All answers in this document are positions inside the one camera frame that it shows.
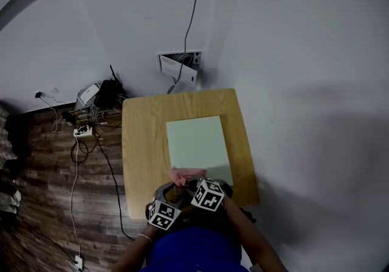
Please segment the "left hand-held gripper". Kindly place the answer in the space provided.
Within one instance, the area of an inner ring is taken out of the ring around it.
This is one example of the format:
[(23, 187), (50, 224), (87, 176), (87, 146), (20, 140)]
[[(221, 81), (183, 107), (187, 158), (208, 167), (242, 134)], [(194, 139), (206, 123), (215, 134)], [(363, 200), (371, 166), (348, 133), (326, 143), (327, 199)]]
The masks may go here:
[(179, 193), (173, 196), (173, 206), (161, 200), (167, 200), (167, 193), (176, 186), (175, 183), (166, 183), (157, 188), (154, 197), (146, 208), (146, 219), (148, 223), (159, 229), (167, 231), (179, 217), (184, 202), (185, 194)]

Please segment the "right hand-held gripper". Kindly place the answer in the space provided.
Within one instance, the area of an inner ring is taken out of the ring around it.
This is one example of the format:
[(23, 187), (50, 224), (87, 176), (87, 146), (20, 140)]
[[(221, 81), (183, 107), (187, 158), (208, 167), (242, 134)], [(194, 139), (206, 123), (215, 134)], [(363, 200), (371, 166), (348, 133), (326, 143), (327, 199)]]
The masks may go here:
[(231, 198), (233, 189), (223, 180), (192, 177), (184, 192), (192, 197), (193, 206), (215, 212), (225, 196)]

